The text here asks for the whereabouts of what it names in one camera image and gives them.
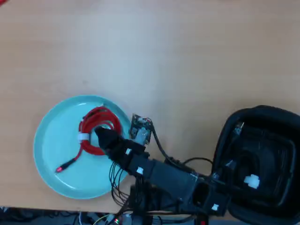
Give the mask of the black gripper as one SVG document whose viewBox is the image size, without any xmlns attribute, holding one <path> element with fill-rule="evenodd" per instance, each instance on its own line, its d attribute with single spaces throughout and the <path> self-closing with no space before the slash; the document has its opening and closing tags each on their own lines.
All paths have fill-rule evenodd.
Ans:
<svg viewBox="0 0 300 225">
<path fill-rule="evenodd" d="M 127 169 L 134 155 L 148 158 L 150 154 L 145 151 L 145 146 L 133 140 L 122 138 L 115 130 L 96 127 L 95 133 L 98 144 L 106 155 L 121 169 Z"/>
</svg>

